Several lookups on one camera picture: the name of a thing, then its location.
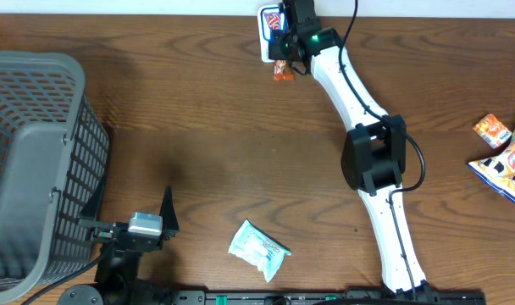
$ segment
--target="snack package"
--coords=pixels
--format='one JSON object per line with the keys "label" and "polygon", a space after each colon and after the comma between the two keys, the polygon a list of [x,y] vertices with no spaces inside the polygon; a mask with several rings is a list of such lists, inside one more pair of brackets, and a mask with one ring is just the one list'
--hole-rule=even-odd
{"label": "snack package", "polygon": [[485,184],[515,203],[515,130],[504,152],[493,158],[473,161],[468,167]]}
{"label": "snack package", "polygon": [[506,128],[495,115],[487,114],[473,128],[474,131],[484,138],[484,140],[493,148],[506,143],[512,136],[512,132]]}
{"label": "snack package", "polygon": [[[264,13],[267,24],[271,30],[280,30],[280,13]],[[274,80],[293,80],[294,75],[285,60],[274,61]]]}
{"label": "snack package", "polygon": [[284,256],[291,255],[289,250],[250,224],[248,219],[233,237],[228,253],[257,266],[259,271],[263,271],[268,283],[282,265]]}

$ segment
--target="basket bottom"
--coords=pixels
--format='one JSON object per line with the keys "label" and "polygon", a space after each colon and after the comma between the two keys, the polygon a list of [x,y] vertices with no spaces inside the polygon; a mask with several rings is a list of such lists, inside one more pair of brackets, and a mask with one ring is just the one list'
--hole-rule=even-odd
{"label": "basket bottom", "polygon": [[37,123],[13,139],[0,185],[0,278],[24,279],[36,263],[65,132]]}

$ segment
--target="white background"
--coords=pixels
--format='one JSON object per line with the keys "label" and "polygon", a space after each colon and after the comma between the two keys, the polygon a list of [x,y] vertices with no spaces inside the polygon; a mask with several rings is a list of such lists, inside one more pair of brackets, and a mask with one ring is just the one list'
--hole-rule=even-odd
{"label": "white background", "polygon": [[[280,0],[0,0],[0,13],[254,15]],[[352,14],[353,0],[315,0],[322,16]],[[361,16],[515,18],[515,0],[361,0]]]}

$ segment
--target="basket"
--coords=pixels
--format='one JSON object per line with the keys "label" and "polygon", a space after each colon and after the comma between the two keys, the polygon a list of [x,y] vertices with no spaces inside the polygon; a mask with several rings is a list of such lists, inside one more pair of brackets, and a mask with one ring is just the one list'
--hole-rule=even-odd
{"label": "basket", "polygon": [[71,57],[0,52],[0,303],[88,263],[77,215],[103,177],[108,136]]}

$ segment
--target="wooden table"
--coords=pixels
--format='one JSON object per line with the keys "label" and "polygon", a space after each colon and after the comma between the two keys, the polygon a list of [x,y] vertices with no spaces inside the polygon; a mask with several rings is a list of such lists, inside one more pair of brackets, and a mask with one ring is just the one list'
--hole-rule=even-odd
{"label": "wooden table", "polygon": [[[344,31],[348,19],[323,23]],[[405,209],[427,279],[514,304],[515,205],[466,164],[498,153],[471,130],[481,117],[515,127],[515,20],[364,18],[349,49],[424,151],[427,180]],[[343,124],[312,76],[273,81],[255,17],[0,15],[0,50],[82,64],[86,94],[115,130],[103,220],[157,213],[173,186],[181,231],[144,256],[142,279],[210,290],[379,285],[367,211],[341,173]],[[409,185],[419,175],[412,149],[407,168]],[[293,251],[268,284],[227,253],[246,218]]]}

